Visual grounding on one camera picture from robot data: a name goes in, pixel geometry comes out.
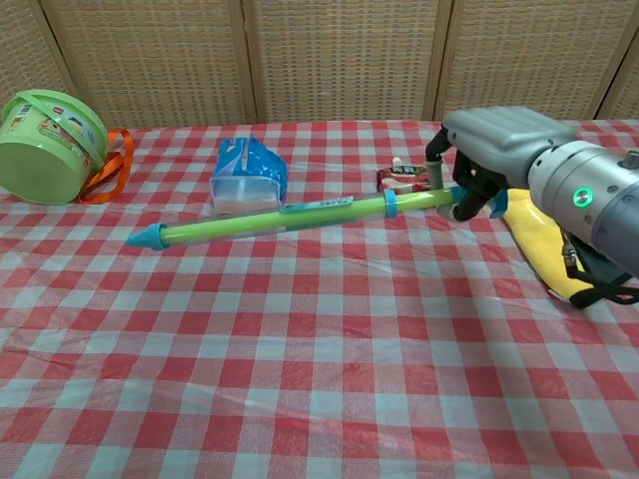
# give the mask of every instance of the small red package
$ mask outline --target small red package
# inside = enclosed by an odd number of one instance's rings
[[[398,195],[402,193],[425,192],[430,190],[428,173],[423,167],[414,165],[395,164],[392,167],[377,171],[377,190],[393,190]]]

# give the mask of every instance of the green indicator light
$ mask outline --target green indicator light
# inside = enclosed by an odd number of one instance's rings
[[[577,208],[586,208],[592,203],[592,190],[580,188],[572,194],[572,203]]]

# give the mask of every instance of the blue ring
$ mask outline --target blue ring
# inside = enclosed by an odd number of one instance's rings
[[[386,200],[386,217],[395,218],[397,216],[397,197],[393,190],[384,190],[383,197]]]

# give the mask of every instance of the blue nozzle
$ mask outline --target blue nozzle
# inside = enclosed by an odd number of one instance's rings
[[[160,236],[160,231],[165,226],[163,223],[154,223],[141,232],[131,233],[127,238],[127,245],[133,247],[149,247],[155,251],[166,249],[169,246],[162,242]]]

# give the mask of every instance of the orange strap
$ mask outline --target orange strap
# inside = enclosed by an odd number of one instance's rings
[[[124,185],[129,179],[129,173],[131,172],[131,164],[133,163],[133,151],[135,145],[133,143],[133,137],[127,130],[112,130],[109,132],[109,145],[119,137],[124,139],[125,152],[124,155],[116,152],[110,152],[107,154],[107,162],[102,170],[96,173],[93,177],[89,178],[87,182],[80,190],[78,196],[78,202],[84,205],[99,205],[109,202],[116,198],[124,189]],[[109,192],[96,193],[95,195],[89,195],[89,193],[103,185],[107,181],[111,180],[118,173],[118,183]]]

